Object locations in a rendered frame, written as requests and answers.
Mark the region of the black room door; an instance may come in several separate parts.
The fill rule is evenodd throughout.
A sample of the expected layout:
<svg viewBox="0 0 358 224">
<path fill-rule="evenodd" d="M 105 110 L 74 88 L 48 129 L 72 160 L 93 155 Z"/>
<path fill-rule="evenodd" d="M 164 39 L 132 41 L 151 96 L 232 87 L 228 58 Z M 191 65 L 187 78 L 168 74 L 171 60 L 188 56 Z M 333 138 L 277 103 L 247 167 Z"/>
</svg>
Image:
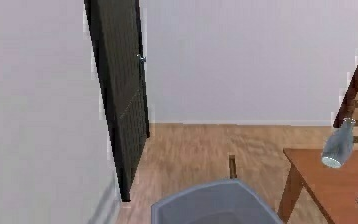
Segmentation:
<svg viewBox="0 0 358 224">
<path fill-rule="evenodd" d="M 129 202 L 150 137 L 145 63 L 136 56 L 143 55 L 140 0 L 83 1 L 120 196 Z"/>
</svg>

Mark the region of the grey plastic bin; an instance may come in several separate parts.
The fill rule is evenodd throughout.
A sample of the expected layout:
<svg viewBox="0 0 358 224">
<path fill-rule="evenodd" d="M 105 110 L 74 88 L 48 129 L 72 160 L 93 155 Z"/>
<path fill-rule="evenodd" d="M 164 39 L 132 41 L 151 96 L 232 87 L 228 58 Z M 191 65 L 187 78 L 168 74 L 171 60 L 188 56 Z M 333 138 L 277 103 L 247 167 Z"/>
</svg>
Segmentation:
<svg viewBox="0 0 358 224">
<path fill-rule="evenodd" d="M 283 224 L 276 212 L 238 179 L 200 184 L 151 206 L 151 224 Z"/>
</svg>

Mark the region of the pale blue glass vase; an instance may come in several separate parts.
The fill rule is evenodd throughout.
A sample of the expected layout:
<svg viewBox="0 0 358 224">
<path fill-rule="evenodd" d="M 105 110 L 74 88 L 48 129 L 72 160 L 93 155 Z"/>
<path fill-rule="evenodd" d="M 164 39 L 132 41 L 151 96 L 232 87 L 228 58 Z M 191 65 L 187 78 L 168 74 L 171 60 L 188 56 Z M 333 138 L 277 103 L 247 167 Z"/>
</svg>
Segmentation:
<svg viewBox="0 0 358 224">
<path fill-rule="evenodd" d="M 330 168 L 341 168 L 353 152 L 353 129 L 356 120 L 344 118 L 341 126 L 327 139 L 321 154 L 321 162 Z"/>
</svg>

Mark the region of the brown wooden table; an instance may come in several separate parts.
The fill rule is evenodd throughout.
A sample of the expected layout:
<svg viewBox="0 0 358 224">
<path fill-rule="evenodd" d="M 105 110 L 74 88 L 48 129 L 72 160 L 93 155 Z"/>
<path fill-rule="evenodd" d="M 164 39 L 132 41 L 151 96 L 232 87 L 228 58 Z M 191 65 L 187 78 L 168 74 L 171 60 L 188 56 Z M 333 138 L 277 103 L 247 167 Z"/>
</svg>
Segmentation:
<svg viewBox="0 0 358 224">
<path fill-rule="evenodd" d="M 284 148 L 291 167 L 278 209 L 286 224 L 303 187 L 328 224 L 358 224 L 358 150 L 338 169 L 321 162 L 318 149 Z"/>
</svg>

